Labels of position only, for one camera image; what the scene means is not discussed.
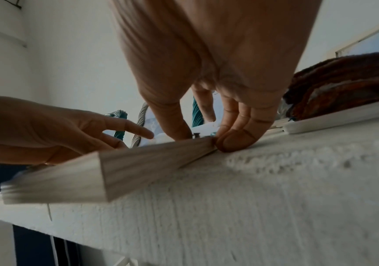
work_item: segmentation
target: person's left hand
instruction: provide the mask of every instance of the person's left hand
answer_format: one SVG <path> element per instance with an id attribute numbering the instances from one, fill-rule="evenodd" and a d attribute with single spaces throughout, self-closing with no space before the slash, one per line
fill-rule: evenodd
<path id="1" fill-rule="evenodd" d="M 100 150 L 127 148 L 104 130 L 153 133 L 127 119 L 0 97 L 0 163 L 59 164 Z"/>

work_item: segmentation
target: person's right hand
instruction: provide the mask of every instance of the person's right hand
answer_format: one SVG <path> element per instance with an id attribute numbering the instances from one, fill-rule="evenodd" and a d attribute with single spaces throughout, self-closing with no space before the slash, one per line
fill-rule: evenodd
<path id="1" fill-rule="evenodd" d="M 191 138 L 179 100 L 192 87 L 205 120 L 224 116 L 216 146 L 235 151 L 272 125 L 321 0 L 111 0 L 139 91 L 163 131 Z"/>
<path id="2" fill-rule="evenodd" d="M 127 148 L 104 130 L 153 133 L 127 119 L 0 97 L 0 163 L 59 164 L 93 151 Z"/>

